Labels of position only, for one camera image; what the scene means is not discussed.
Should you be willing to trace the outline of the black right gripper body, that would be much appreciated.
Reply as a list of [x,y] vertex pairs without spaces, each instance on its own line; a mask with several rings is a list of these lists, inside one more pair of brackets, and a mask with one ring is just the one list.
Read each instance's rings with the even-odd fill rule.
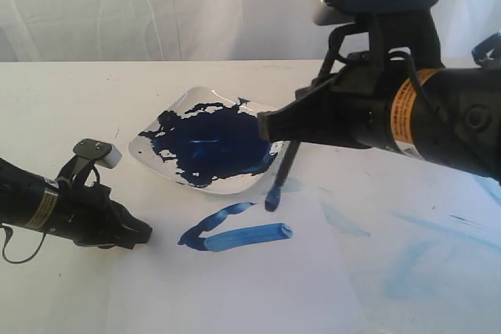
[[321,73],[296,92],[301,109],[295,138],[423,158],[419,117],[425,110],[415,87],[426,81],[426,68],[405,52],[395,53],[388,70],[376,78],[370,77],[362,60]]

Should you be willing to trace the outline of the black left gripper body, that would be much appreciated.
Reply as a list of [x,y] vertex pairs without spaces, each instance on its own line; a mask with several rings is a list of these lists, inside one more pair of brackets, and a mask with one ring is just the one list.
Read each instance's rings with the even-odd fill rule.
[[125,207],[110,198],[109,187],[69,189],[55,183],[46,188],[57,194],[56,205],[46,221],[47,234],[69,239],[77,246],[125,247],[121,239]]

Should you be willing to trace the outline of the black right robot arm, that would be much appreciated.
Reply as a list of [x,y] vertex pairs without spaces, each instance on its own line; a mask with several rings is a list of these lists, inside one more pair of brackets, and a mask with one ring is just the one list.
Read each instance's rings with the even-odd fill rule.
[[421,66],[404,51],[387,54],[382,71],[367,51],[298,89],[295,100],[258,114],[270,142],[384,149],[499,180],[500,36],[472,52],[472,68]]

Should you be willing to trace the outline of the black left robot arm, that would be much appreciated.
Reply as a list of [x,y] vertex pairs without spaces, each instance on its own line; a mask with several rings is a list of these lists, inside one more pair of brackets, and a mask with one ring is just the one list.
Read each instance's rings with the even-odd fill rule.
[[110,198],[96,162],[75,173],[73,157],[55,180],[1,161],[1,222],[69,239],[77,246],[133,249],[150,240],[153,229]]

